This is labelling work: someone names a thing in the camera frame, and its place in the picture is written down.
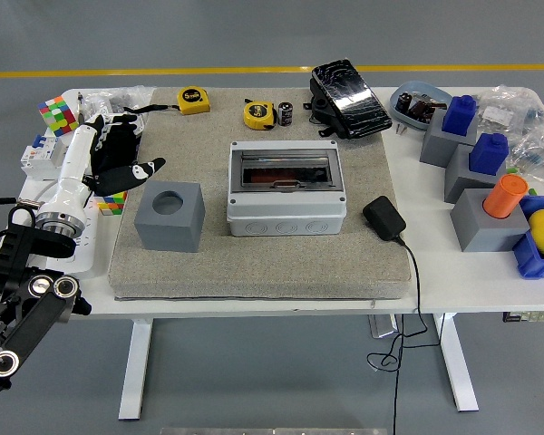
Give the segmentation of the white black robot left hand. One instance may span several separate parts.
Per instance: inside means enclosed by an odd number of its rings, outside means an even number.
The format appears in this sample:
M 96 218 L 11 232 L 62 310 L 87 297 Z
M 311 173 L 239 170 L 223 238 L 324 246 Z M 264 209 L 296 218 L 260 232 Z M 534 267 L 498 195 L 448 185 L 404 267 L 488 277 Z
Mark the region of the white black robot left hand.
M 134 189 L 166 163 L 138 162 L 140 118 L 135 114 L 93 115 L 74 132 L 53 197 L 40 206 L 36 226 L 78 237 L 86 227 L 83 209 L 91 195 L 108 197 Z

